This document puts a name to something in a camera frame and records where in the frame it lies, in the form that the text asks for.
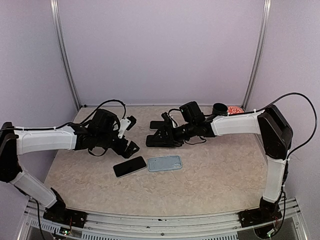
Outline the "green edged smartphone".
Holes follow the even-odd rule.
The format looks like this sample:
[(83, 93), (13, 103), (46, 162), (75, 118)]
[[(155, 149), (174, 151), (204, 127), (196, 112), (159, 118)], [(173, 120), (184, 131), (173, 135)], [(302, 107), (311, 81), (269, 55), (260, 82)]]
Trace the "green edged smartphone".
[(146, 137), (146, 146), (147, 147), (159, 147), (161, 141), (159, 140), (158, 136), (148, 135)]

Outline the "black phone case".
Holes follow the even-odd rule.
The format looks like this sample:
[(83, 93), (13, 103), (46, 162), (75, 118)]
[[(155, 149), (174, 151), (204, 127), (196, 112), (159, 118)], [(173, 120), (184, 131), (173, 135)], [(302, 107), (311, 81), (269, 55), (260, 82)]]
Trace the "black phone case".
[(183, 145), (182, 142), (175, 141), (170, 137), (162, 137), (160, 135), (148, 135), (146, 137), (146, 146), (155, 148), (177, 148)]

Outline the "silver edged black smartphone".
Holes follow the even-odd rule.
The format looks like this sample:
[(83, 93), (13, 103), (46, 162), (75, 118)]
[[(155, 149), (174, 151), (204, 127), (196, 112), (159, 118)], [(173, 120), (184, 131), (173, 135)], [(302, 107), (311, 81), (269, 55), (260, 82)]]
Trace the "silver edged black smartphone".
[(142, 156), (132, 158), (122, 163), (113, 166), (115, 176), (121, 178), (129, 174), (135, 173), (147, 167), (147, 164)]

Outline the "light blue phone case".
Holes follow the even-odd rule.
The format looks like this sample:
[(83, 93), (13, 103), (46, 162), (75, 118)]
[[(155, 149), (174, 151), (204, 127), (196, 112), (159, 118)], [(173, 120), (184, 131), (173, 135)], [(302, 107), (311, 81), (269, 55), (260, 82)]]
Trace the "light blue phone case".
[(151, 157), (147, 160), (147, 169), (151, 173), (180, 170), (183, 167), (178, 155)]

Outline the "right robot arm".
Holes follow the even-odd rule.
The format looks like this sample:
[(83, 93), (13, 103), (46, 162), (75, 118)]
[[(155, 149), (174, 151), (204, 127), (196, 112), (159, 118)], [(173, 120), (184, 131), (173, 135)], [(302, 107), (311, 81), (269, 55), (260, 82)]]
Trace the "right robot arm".
[(262, 139), (267, 159), (266, 187), (256, 210), (256, 218), (266, 222), (275, 212), (275, 206), (285, 183), (288, 170), (289, 150), (293, 130), (280, 110), (274, 105), (265, 109), (228, 114), (228, 107), (215, 103), (212, 113), (206, 116), (195, 101), (178, 108), (183, 125), (174, 127), (168, 112), (162, 113), (162, 122), (153, 135), (146, 137), (147, 147), (177, 148), (193, 137), (214, 138), (234, 134), (255, 134)]

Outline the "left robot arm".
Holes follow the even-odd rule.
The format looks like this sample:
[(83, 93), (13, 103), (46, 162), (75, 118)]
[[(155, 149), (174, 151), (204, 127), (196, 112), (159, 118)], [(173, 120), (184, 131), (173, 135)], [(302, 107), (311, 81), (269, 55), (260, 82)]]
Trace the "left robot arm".
[(100, 148), (103, 153), (112, 150), (128, 159), (140, 149), (125, 137), (136, 122), (132, 115), (118, 118), (106, 109), (97, 110), (92, 119), (80, 123), (67, 122), (61, 126), (26, 128), (5, 122), (0, 128), (0, 180), (50, 209), (50, 214), (57, 221), (66, 222), (70, 211), (57, 191), (46, 187), (24, 168), (20, 157), (43, 157), (59, 150), (87, 150), (92, 154), (95, 148)]

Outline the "dark green mug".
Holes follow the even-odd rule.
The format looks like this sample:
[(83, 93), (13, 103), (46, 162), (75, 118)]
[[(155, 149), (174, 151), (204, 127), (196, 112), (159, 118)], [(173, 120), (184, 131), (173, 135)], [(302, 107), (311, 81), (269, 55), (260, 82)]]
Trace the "dark green mug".
[(223, 103), (217, 102), (212, 106), (212, 114), (215, 116), (227, 116), (228, 110), (228, 106)]

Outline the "red white patterned bowl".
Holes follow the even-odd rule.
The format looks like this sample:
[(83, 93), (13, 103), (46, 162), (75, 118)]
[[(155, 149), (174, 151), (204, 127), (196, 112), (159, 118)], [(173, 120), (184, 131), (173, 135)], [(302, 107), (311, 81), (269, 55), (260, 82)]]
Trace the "red white patterned bowl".
[(239, 106), (228, 106), (227, 112), (230, 115), (234, 115), (234, 114), (242, 114), (244, 113), (244, 110)]

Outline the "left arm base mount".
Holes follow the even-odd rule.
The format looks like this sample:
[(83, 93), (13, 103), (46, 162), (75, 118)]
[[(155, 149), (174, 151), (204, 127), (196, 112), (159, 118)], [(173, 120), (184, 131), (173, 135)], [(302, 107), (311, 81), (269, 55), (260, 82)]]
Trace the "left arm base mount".
[(43, 218), (55, 223), (83, 229), (87, 220), (87, 213), (66, 208), (61, 202), (56, 202), (45, 210)]

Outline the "front aluminium rail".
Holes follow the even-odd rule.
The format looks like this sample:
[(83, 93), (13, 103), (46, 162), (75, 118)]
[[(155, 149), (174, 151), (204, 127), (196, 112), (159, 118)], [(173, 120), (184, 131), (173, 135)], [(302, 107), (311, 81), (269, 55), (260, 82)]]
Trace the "front aluminium rail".
[(18, 240), (308, 240), (296, 199), (281, 199), (278, 218), (248, 220), (251, 210), (201, 215), (139, 216), (87, 211), (71, 225), (44, 219), (30, 200)]

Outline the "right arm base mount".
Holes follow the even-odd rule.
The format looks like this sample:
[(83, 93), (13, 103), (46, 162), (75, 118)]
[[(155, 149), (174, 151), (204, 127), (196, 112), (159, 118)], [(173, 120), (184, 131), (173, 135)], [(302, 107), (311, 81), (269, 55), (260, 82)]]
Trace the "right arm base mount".
[(259, 207), (242, 210), (238, 213), (242, 228), (260, 225), (282, 218), (279, 201), (269, 202), (260, 199)]

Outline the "right aluminium frame post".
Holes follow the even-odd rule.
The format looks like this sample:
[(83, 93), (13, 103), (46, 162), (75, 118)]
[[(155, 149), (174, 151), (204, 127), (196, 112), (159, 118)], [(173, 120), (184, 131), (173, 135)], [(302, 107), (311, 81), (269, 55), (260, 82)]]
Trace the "right aluminium frame post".
[(241, 105), (243, 110), (246, 110), (248, 108), (248, 105), (254, 90), (254, 85), (257, 79), (258, 70), (259, 70), (261, 58), (263, 55), (265, 38), (267, 34), (267, 29), (268, 29), (271, 6), (272, 6), (271, 0), (265, 0), (263, 2), (263, 12), (262, 12), (260, 30), (259, 30), (258, 40), (257, 40), (257, 46), (256, 46), (254, 58), (253, 58), (252, 68), (249, 75), (249, 82), (248, 82), (244, 99)]

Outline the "aluminium frame post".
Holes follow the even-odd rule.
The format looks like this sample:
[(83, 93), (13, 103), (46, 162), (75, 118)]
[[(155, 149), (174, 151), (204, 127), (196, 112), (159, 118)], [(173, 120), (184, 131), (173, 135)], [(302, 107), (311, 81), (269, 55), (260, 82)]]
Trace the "aluminium frame post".
[(57, 37), (57, 43), (59, 47), (59, 52), (60, 52), (60, 57), (62, 60), (63, 64), (63, 69), (66, 75), (66, 81), (71, 93), (71, 97), (73, 100), (73, 103), (75, 105), (75, 108), (77, 111), (81, 109), (81, 101), (80, 97), (73, 79), (69, 59), (68, 59), (68, 54), (67, 54), (67, 49), (64, 41), (64, 34), (63, 34), (63, 28), (62, 28), (62, 23), (61, 23), (61, 18), (60, 18), (60, 12), (59, 12), (59, 3), (57, 0), (51, 0), (50, 1), (50, 8), (51, 8), (51, 14), (53, 18), (53, 24), (55, 28), (55, 33)]
[(243, 110), (246, 110), (248, 108), (248, 105), (254, 90), (254, 85), (257, 79), (258, 70), (259, 70), (261, 58), (263, 55), (265, 38), (267, 34), (267, 29), (268, 29), (271, 6), (272, 6), (271, 0), (265, 0), (263, 2), (263, 12), (262, 12), (260, 30), (259, 30), (258, 40), (257, 40), (257, 46), (256, 46), (254, 58), (253, 58), (252, 68), (249, 75), (249, 82), (248, 82), (244, 99), (241, 105)]

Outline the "left aluminium frame post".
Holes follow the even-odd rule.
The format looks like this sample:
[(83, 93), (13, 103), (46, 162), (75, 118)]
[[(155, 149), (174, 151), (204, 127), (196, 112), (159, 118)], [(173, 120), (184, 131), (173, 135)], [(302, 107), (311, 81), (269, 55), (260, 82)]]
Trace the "left aluminium frame post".
[(67, 54), (67, 49), (64, 41), (64, 34), (63, 34), (63, 28), (62, 28), (62, 23), (61, 23), (61, 18), (60, 18), (60, 12), (59, 12), (59, 3), (57, 0), (51, 0), (50, 1), (50, 8), (51, 8), (51, 14), (53, 18), (53, 24), (55, 28), (55, 33), (57, 37), (57, 43), (59, 47), (59, 52), (60, 52), (60, 57), (62, 60), (63, 64), (63, 69), (66, 75), (66, 81), (71, 93), (71, 97), (73, 100), (73, 103), (75, 105), (75, 108), (77, 111), (81, 109), (81, 101), (80, 97), (73, 79), (69, 59), (68, 59), (68, 54)]

